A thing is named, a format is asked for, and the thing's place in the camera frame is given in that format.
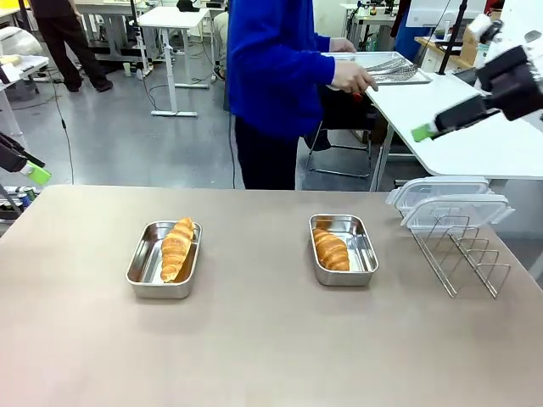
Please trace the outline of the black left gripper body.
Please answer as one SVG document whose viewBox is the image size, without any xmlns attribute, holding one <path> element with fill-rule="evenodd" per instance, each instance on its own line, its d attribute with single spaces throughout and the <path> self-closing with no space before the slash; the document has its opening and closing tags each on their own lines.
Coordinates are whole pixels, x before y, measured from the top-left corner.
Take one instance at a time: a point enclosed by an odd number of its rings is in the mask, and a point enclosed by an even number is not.
<svg viewBox="0 0 543 407">
<path fill-rule="evenodd" d="M 5 145 L 0 145 L 0 166 L 7 172 L 20 172 L 27 163 L 26 157 Z"/>
</svg>

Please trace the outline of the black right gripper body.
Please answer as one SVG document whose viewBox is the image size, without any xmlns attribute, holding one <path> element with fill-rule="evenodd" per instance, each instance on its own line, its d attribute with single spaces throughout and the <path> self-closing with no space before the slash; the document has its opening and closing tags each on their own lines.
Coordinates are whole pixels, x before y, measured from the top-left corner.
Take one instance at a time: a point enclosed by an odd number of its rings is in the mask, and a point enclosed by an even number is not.
<svg viewBox="0 0 543 407">
<path fill-rule="evenodd" d="M 477 70 L 485 102 L 509 121 L 542 109 L 542 85 L 523 46 L 513 47 Z"/>
</svg>

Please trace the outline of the person's right hand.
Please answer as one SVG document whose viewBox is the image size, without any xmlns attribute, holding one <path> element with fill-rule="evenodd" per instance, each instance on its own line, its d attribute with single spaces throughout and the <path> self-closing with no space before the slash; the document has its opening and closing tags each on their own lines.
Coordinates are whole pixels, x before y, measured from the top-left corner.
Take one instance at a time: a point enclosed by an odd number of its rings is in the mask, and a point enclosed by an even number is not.
<svg viewBox="0 0 543 407">
<path fill-rule="evenodd" d="M 367 88 L 378 90 L 377 82 L 353 61 L 336 60 L 331 86 L 344 92 L 364 93 Z"/>
</svg>

